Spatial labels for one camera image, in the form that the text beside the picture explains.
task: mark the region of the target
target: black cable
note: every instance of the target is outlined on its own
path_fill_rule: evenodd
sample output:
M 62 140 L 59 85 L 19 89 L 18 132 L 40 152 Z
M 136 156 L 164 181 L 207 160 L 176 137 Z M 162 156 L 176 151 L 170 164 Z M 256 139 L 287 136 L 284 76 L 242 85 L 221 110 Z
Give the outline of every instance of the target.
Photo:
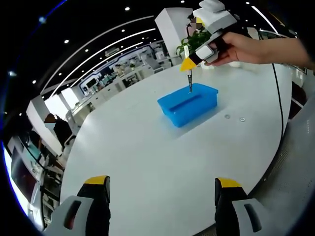
M 279 84 L 278 84 L 278 78 L 276 74 L 275 65 L 272 63 L 272 68 L 274 70 L 275 78 L 276 78 L 276 85 L 277 85 L 277 91 L 278 91 L 278 99 L 279 99 L 279 106 L 280 106 L 280 112 L 281 112 L 281 139 L 284 136 L 284 113 L 282 111 L 282 103 L 281 103 L 281 96 L 280 96 L 280 90 L 279 90 Z
M 259 40 L 263 40 L 263 37 L 262 37 L 261 33 L 259 32 L 259 30 L 258 29 L 256 29 L 256 30 L 258 32 Z M 283 113 L 283 110 L 282 110 L 282 103 L 281 103 L 281 96 L 280 96 L 280 89 L 279 89 L 277 73 L 276 73 L 275 65 L 273 63 L 272 63 L 272 68 L 274 70 L 274 75 L 275 75 L 275 79 L 276 79 L 278 99 L 279 99 L 279 106 L 280 106 L 280 113 L 281 113 L 281 139 L 280 139 L 279 147 L 278 147 L 278 150 L 277 150 L 277 153 L 278 153 L 279 149 L 280 149 L 280 146 L 282 144 L 283 136 L 284 136 L 284 113 Z

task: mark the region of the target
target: office desk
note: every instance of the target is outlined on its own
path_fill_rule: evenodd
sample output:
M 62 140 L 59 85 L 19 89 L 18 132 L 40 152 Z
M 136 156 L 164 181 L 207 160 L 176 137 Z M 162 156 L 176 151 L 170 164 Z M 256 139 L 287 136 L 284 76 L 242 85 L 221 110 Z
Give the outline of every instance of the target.
M 173 126 L 157 103 L 188 85 L 179 66 L 104 103 L 87 117 L 74 142 L 61 201 L 76 195 L 86 179 L 109 175 L 111 236 L 191 236 L 212 225 L 215 178 L 235 179 L 249 193 L 281 138 L 273 68 L 249 66 L 251 71 L 194 69 L 193 82 L 219 90 L 218 107 L 182 128 Z M 286 125 L 292 72 L 275 67 Z
M 125 87 L 125 85 L 124 85 L 124 83 L 123 83 L 123 80 L 125 80 L 126 78 L 128 78 L 128 77 L 130 77 L 130 76 L 132 76 L 132 75 L 134 75 L 134 74 L 136 74 L 137 75 L 137 77 L 138 77 L 138 79 L 139 80 L 143 80 L 144 78 L 142 78 L 142 76 L 141 76 L 141 71 L 142 70 L 149 70 L 150 69 L 150 66 L 148 66 L 148 65 L 142 65 L 142 66 L 138 66 L 138 67 L 136 67 L 134 70 L 132 70 L 131 72 L 129 72 L 129 73 L 127 73 L 127 74 L 125 74 L 125 75 L 123 75 L 123 76 L 121 76 L 121 77 L 119 77 L 119 76 L 117 76 L 114 80 L 113 80 L 113 83 L 114 84 L 119 84 L 119 86 L 121 87 L 121 89 L 122 90 L 124 90 L 124 89 L 126 89 L 126 87 Z

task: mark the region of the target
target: linear light strip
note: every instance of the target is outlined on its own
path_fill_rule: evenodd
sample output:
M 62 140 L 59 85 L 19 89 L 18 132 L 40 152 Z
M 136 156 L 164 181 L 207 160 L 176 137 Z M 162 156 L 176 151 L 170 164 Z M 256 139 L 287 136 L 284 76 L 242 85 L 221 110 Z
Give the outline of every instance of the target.
M 86 63 L 88 60 L 90 60 L 90 59 L 91 59 L 92 57 L 94 57 L 95 55 L 97 55 L 97 54 L 99 54 L 100 52 L 104 51 L 105 49 L 107 49 L 107 48 L 113 46 L 114 44 L 117 44 L 117 43 L 119 43 L 119 42 L 121 42 L 121 41 L 124 41 L 125 39 L 134 37 L 134 36 L 139 35 L 139 34 L 142 34 L 142 33 L 150 32 L 150 31 L 153 31 L 153 30 L 156 30 L 156 28 L 152 28 L 152 29 L 144 30 L 144 31 L 141 31 L 141 32 L 138 32 L 138 33 L 134 33 L 134 34 L 129 35 L 129 36 L 125 37 L 125 38 L 119 39 L 119 40 L 117 40 L 116 42 L 111 43 L 111 44 L 109 44 L 108 46 L 106 46 L 105 48 L 102 48 L 102 49 L 99 50 L 98 52 L 94 53 L 92 56 L 90 56 L 89 58 L 87 58 L 84 62 L 82 62 L 81 64 L 79 64 L 74 70 L 72 70 L 72 71 L 70 72 L 70 74 L 68 74 L 68 75 L 61 81 L 61 83 L 60 83 L 60 84 L 57 86 L 57 88 L 53 91 L 53 93 L 52 93 L 51 96 L 53 96 L 53 95 L 56 93 L 56 91 L 63 85 L 63 83 L 64 83 L 78 68 L 80 68 L 84 63 Z
M 97 65 L 95 65 L 94 67 L 92 67 L 90 70 L 88 70 L 88 71 L 87 71 L 84 75 L 82 75 L 79 79 L 77 79 L 77 80 L 70 86 L 70 88 L 72 88 L 72 87 L 73 87 L 77 82 L 79 82 L 84 76 L 86 76 L 88 73 L 90 73 L 94 68 L 96 68 L 96 67 L 98 67 L 99 65 L 101 65 L 103 62 L 105 62 L 105 61 L 107 61 L 108 59 L 110 59 L 110 58 L 112 58 L 112 57 L 114 57 L 114 56 L 120 54 L 120 53 L 123 52 L 123 51 L 126 51 L 126 50 L 128 50 L 128 49 L 130 49 L 130 48 L 133 48 L 133 47 L 135 47 L 135 46 L 138 46 L 138 45 L 140 45 L 140 44 L 142 44 L 142 43 L 143 43 L 143 42 L 134 44 L 134 45 L 132 45 L 132 46 L 130 46 L 130 47 L 127 47 L 127 48 L 125 48 L 125 49 L 123 49 L 123 50 L 120 50 L 119 52 L 117 52 L 117 53 L 111 55 L 110 57 L 106 58 L 105 60 L 102 60 L 100 63 L 98 63 Z
M 257 7 L 252 6 L 252 8 L 253 8 L 259 15 L 261 15 L 262 18 L 265 19 L 265 21 L 270 25 L 270 27 L 271 27 L 276 33 L 278 33 L 278 31 L 277 31 L 276 28 L 272 25 L 272 23 L 267 19 L 267 17 L 264 16 L 264 14 L 261 13 L 261 11 L 259 11 L 259 10 L 257 9 Z
M 119 26 L 116 26 L 116 27 L 113 27 L 103 33 L 101 33 L 100 35 L 96 36 L 95 38 L 91 39 L 89 42 L 87 42 L 86 44 L 84 44 L 82 47 L 80 47 L 77 51 L 75 51 L 71 56 L 69 56 L 67 58 L 67 60 L 65 60 L 59 67 L 58 69 L 53 73 L 53 75 L 49 78 L 49 80 L 47 81 L 47 83 L 45 84 L 44 88 L 42 89 L 42 91 L 40 92 L 41 94 L 43 93 L 43 91 L 45 90 L 45 88 L 47 87 L 47 85 L 49 84 L 49 82 L 52 80 L 52 78 L 59 72 L 59 70 L 72 58 L 74 57 L 79 51 L 81 51 L 84 47 L 86 47 L 88 44 L 92 43 L 94 40 L 98 39 L 99 37 L 103 36 L 104 34 L 112 31 L 112 30 L 115 30 L 119 27 L 122 27 L 122 26 L 125 26 L 127 24 L 130 24 L 130 23 L 133 23 L 133 22 L 136 22 L 136 21 L 141 21 L 141 20 L 145 20 L 145 19 L 148 19 L 148 18 L 152 18 L 154 16 L 146 16 L 146 17 L 142 17 L 142 18 L 138 18 L 138 19 L 135 19 L 135 20 L 132 20 L 132 21 L 128 21 L 126 23 L 123 23 Z

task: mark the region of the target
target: ceiling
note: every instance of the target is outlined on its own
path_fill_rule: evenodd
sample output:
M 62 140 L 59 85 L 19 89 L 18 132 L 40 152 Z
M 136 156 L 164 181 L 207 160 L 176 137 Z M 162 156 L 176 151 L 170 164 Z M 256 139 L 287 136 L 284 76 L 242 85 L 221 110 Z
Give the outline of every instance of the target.
M 250 2 L 268 15 L 264 9 L 264 1 Z M 223 0 L 223 3 L 226 9 L 240 16 L 240 23 L 244 26 L 253 27 L 255 24 L 258 28 L 272 30 L 266 21 L 246 4 L 245 0 Z M 198 4 L 198 0 L 185 0 L 184 3 L 181 3 L 181 0 L 159 0 L 148 1 L 147 4 L 139 0 L 63 0 L 62 2 L 12 0 L 7 2 L 5 10 L 12 12 L 13 15 L 11 19 L 6 19 L 7 32 L 9 32 L 6 44 L 6 71 L 12 70 L 17 76 L 11 77 L 8 82 L 5 118 L 12 120 L 14 124 L 20 122 L 25 116 L 29 101 L 40 95 L 50 79 L 47 87 L 59 84 L 80 63 L 107 45 L 152 28 L 156 30 L 126 39 L 117 46 L 126 48 L 139 42 L 146 44 L 154 39 L 161 40 L 154 19 L 164 8 L 197 9 Z M 116 26 L 148 16 L 153 17 L 118 27 L 94 40 L 79 50 L 53 76 L 66 59 L 91 39 Z M 40 17 L 43 17 L 45 23 L 39 21 Z M 288 35 L 288 29 L 281 26 L 276 19 L 269 18 L 269 20 L 277 26 L 279 33 Z M 101 61 L 100 57 L 105 59 L 104 52 L 88 60 L 67 80 L 82 76 L 82 70 L 88 71 L 98 64 Z M 58 92 L 65 88 L 67 87 L 61 86 Z

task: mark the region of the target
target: computer monitor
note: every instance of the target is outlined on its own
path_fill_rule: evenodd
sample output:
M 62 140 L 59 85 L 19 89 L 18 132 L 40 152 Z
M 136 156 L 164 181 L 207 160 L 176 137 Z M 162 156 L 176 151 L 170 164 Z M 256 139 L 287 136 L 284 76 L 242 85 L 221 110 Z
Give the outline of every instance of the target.
M 91 81 L 87 82 L 87 87 L 91 88 L 97 83 L 96 79 L 91 79 Z

